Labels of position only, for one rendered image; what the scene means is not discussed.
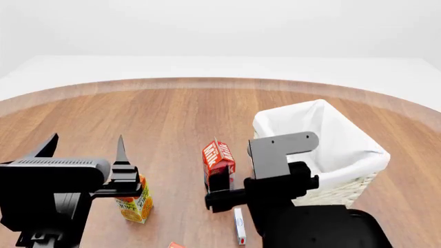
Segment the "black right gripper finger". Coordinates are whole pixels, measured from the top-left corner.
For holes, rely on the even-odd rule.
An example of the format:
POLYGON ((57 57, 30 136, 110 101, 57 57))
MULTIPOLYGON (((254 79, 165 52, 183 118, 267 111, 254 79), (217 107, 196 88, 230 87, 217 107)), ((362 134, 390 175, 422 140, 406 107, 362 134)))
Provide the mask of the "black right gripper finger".
POLYGON ((229 167, 209 169, 207 174, 207 191, 219 192, 230 188, 229 167))

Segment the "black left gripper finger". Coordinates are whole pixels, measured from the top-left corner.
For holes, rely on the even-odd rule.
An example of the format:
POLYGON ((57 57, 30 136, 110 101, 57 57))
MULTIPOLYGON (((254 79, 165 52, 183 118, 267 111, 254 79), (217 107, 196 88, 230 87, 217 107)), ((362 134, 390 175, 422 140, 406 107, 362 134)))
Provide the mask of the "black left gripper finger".
POLYGON ((57 133, 51 135, 51 137, 40 144, 38 148, 32 150, 29 154, 26 154, 26 158, 52 158, 57 148, 59 136, 57 133))
POLYGON ((128 160, 123 136, 120 135, 117 143, 116 158, 112 165, 111 181, 115 183, 139 183, 138 168, 128 160))

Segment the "white blue cream cheese box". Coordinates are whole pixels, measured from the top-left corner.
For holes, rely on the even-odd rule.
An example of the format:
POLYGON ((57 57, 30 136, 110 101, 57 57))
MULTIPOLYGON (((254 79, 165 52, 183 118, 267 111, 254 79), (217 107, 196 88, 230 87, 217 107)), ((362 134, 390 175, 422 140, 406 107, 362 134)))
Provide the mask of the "white blue cream cheese box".
POLYGON ((246 245, 247 235, 241 208, 234 208, 234 223, 236 227, 238 245, 246 245))

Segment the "white lined wicker basket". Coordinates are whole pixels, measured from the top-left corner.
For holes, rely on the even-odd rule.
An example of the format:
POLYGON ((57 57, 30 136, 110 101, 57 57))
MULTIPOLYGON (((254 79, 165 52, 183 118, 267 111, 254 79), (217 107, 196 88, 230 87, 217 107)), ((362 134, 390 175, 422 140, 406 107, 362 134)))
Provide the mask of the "white lined wicker basket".
POLYGON ((390 154, 323 99, 258 112, 253 120, 255 138, 313 132, 318 147, 303 158, 319 177, 319 189, 330 189, 384 170, 390 154))

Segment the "red milk carton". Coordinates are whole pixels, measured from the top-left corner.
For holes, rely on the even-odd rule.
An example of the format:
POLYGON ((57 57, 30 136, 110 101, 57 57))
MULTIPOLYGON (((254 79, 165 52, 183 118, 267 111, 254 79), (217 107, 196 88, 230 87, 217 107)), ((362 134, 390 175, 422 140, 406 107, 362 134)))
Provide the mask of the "red milk carton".
POLYGON ((236 162, 232 153, 224 142, 218 141, 216 138, 202 150, 204 184, 207 190, 207 174, 209 169, 218 167, 229 167, 230 188, 234 188, 236 175, 236 162))

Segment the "orange juice carton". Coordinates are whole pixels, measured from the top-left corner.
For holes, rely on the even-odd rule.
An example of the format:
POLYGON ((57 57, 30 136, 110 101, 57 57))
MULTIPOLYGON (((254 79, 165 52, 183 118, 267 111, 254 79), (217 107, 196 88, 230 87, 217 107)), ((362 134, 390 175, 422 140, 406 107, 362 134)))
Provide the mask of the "orange juice carton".
POLYGON ((145 223, 153 208, 153 200, 150 195, 149 187, 144 175, 139 175, 142 184, 142 193, 140 196, 115 198, 122 216, 126 220, 135 223, 145 223))

